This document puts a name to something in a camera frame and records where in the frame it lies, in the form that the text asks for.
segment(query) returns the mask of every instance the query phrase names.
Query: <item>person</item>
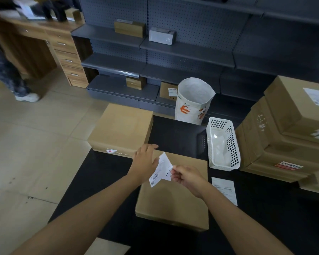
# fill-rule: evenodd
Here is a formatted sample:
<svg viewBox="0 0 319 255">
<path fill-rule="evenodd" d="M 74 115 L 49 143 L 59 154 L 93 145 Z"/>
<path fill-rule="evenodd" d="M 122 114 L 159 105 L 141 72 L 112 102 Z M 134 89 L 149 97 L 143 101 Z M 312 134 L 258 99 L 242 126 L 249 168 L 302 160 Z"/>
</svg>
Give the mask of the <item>person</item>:
<svg viewBox="0 0 319 255">
<path fill-rule="evenodd" d="M 144 144 L 134 154 L 127 175 L 60 215 L 12 255 L 84 254 L 128 195 L 154 173 L 159 159 L 152 159 L 156 148 L 158 145 Z M 171 178 L 206 203 L 237 255 L 292 254 L 205 180 L 196 168 L 176 165 L 171 170 Z"/>
<path fill-rule="evenodd" d="M 32 93 L 26 86 L 26 82 L 21 78 L 18 69 L 7 60 L 0 47 L 0 80 L 14 94 L 18 101 L 37 102 L 40 97 Z"/>
</svg>

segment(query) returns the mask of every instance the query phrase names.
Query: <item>black tabletop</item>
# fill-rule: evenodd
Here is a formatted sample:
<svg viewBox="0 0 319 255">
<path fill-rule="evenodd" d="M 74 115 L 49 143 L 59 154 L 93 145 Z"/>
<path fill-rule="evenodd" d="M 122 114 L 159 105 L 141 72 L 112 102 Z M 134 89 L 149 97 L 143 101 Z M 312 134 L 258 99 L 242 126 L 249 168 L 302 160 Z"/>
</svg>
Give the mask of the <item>black tabletop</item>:
<svg viewBox="0 0 319 255">
<path fill-rule="evenodd" d="M 162 151 L 208 160 L 204 126 L 154 116 L 149 143 Z M 90 150 L 50 221 L 126 175 L 131 163 L 131 158 Z M 293 253 L 319 254 L 319 193 L 239 170 L 208 168 L 209 182 L 211 177 L 233 180 L 238 207 Z M 234 254 L 210 214 L 209 230 L 201 233 L 136 217 L 138 192 L 139 188 L 130 194 L 98 237 L 129 245 L 133 254 Z"/>
</svg>

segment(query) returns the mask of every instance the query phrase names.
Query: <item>sneaker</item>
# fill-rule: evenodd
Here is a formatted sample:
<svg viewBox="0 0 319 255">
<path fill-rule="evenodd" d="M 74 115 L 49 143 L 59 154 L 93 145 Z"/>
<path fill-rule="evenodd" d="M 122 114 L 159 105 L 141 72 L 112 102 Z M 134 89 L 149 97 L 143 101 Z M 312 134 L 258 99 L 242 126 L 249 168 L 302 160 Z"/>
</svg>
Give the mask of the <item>sneaker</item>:
<svg viewBox="0 0 319 255">
<path fill-rule="evenodd" d="M 18 101 L 37 102 L 40 99 L 40 97 L 39 97 L 38 94 L 29 93 L 29 94 L 27 94 L 24 97 L 15 96 L 15 99 L 18 100 Z"/>
</svg>

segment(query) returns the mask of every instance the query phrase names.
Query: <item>dark pants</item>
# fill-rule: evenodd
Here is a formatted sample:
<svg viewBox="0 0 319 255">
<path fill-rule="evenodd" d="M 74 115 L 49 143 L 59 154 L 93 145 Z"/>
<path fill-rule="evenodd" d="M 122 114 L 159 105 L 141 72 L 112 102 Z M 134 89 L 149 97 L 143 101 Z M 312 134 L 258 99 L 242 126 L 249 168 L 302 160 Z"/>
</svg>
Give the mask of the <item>dark pants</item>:
<svg viewBox="0 0 319 255">
<path fill-rule="evenodd" d="M 24 97 L 30 93 L 26 82 L 21 78 L 18 69 L 6 59 L 4 52 L 0 49 L 0 80 L 17 97 Z"/>
</svg>

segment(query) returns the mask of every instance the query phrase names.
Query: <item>wooden desk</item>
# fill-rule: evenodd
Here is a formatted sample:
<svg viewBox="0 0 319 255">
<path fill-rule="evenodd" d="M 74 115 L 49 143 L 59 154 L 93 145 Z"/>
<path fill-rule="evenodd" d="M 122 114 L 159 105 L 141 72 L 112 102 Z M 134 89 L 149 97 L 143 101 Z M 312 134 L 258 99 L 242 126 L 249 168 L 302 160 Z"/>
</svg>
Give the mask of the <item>wooden desk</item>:
<svg viewBox="0 0 319 255">
<path fill-rule="evenodd" d="M 93 53 L 90 40 L 71 36 L 71 31 L 83 24 L 0 18 L 0 45 L 8 60 L 33 78 L 42 78 L 57 67 L 47 46 L 51 45 L 69 84 L 85 88 L 98 71 L 81 66 Z"/>
</svg>

